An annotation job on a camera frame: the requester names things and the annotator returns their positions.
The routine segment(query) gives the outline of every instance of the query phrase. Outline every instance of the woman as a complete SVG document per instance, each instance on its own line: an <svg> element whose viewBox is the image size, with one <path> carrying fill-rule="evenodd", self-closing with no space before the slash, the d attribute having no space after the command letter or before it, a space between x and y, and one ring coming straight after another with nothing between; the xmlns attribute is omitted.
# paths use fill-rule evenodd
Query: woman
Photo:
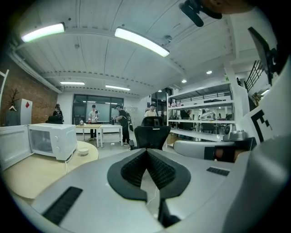
<svg viewBox="0 0 291 233"><path fill-rule="evenodd" d="M57 118L63 123L64 120L63 120L63 113L62 113L62 110L60 109L60 105L59 104L56 104L55 106L55 111L53 113L53 116L57 116Z"/></svg>

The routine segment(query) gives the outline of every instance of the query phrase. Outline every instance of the cable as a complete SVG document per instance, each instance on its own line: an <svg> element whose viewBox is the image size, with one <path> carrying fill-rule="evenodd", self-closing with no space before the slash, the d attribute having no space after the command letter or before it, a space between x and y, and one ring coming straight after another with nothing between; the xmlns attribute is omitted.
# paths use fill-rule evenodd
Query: cable
<svg viewBox="0 0 291 233"><path fill-rule="evenodd" d="M157 190L157 188L158 188L158 187L156 187L156 190ZM155 190L155 197L156 197L156 190ZM154 200L155 197L154 197L153 199L151 199L151 200L147 203L147 205L150 204L150 202L151 202L152 200Z"/></svg>
<svg viewBox="0 0 291 233"><path fill-rule="evenodd" d="M75 151L75 149L77 148L77 145L74 147L70 157L68 158L68 160L65 161L65 173L67 174L68 173L68 162L72 159L73 157L73 153Z"/></svg>

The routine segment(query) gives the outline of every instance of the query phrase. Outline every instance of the shelf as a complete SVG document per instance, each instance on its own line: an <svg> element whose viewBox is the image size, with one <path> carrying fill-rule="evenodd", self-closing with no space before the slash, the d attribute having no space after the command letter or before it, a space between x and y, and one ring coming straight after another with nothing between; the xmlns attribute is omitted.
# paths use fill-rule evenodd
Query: shelf
<svg viewBox="0 0 291 233"><path fill-rule="evenodd" d="M213 123L213 124L235 124L236 121L198 121L198 120L168 120L169 122L192 122L192 123Z"/></svg>
<svg viewBox="0 0 291 233"><path fill-rule="evenodd" d="M193 108L205 108L205 107L231 106L233 103L234 103L233 100L218 101L218 102L211 102L211 103L200 103L200 104L186 105L186 106L180 106L180 107L169 107L168 110L181 110L181 109L193 109Z"/></svg>
<svg viewBox="0 0 291 233"><path fill-rule="evenodd" d="M189 137L196 137L200 139L214 141L214 142L221 142L224 136L222 134L202 133L202 132L190 131L190 130L185 130L185 129L171 129L170 132L175 133L175 134L189 136Z"/></svg>
<svg viewBox="0 0 291 233"><path fill-rule="evenodd" d="M224 92L224 91L229 91L229 90L230 90L230 82L225 81L225 82L220 82L220 83L214 83L208 86L202 86L202 87L195 88L189 91L184 91L177 95L168 96L168 98L173 98L175 100L182 100L186 98L208 95L212 93Z"/></svg>

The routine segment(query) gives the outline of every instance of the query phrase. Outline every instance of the ceiling light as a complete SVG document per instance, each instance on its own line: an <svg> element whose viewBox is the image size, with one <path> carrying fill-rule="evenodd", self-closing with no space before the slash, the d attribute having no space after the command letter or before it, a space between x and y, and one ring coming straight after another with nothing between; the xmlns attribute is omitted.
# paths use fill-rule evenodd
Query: ceiling light
<svg viewBox="0 0 291 233"><path fill-rule="evenodd" d="M163 57L168 56L170 54L170 52L167 49L164 49L163 47L151 41L150 39L147 39L142 35L139 35L135 32L120 27L116 29L115 36L144 46L145 48L148 48L156 52L157 54L160 54Z"/></svg>
<svg viewBox="0 0 291 233"><path fill-rule="evenodd" d="M265 90L263 93L261 93L261 95L263 96L264 94L266 94L270 89Z"/></svg>
<svg viewBox="0 0 291 233"><path fill-rule="evenodd" d="M65 31L64 24L60 23L60 24L55 24L55 25L51 25L48 27L43 27L38 30L35 30L31 33L28 33L22 36L21 39L23 40L23 42L29 42L29 41L32 41L34 39L37 39L46 35L61 33L64 31Z"/></svg>
<svg viewBox="0 0 291 233"><path fill-rule="evenodd" d="M73 85L85 85L84 82L66 82L66 81L62 81L60 83L61 84L73 84Z"/></svg>
<svg viewBox="0 0 291 233"><path fill-rule="evenodd" d="M105 85L105 87L108 88L114 88L114 89L120 89L120 90L125 90L125 91L129 91L129 88L124 88L124 87L119 87L119 86L110 86L110 85Z"/></svg>

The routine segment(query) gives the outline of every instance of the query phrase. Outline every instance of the floor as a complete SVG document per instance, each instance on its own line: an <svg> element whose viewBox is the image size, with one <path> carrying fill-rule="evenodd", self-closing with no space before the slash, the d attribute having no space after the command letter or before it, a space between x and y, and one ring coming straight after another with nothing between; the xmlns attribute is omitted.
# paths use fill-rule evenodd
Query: floor
<svg viewBox="0 0 291 233"><path fill-rule="evenodd" d="M90 143L94 146L96 146L96 140L89 141L90 135L86 134L85 135L85 141L87 143ZM77 140L78 141L83 141L83 135L77 135ZM135 135L133 132L130 132L130 139L134 141L134 144L136 145L136 139ZM103 159L112 155L116 155L119 153L123 153L129 151L129 146L121 146L119 143L119 134L117 133L112 133L112 134L104 134L103 138L103 148L100 147L99 143L99 159ZM173 150L172 147L166 148L165 146L163 147L163 151L167 151L170 153L175 153L176 152ZM147 207L149 211L152 213L152 215L157 218L158 217L158 212L159 212L159 200L160 200L160 192L159 189L156 189L156 185L151 179L150 174L146 170L142 182L141 182L141 189L145 190L148 195L148 203Z"/></svg>

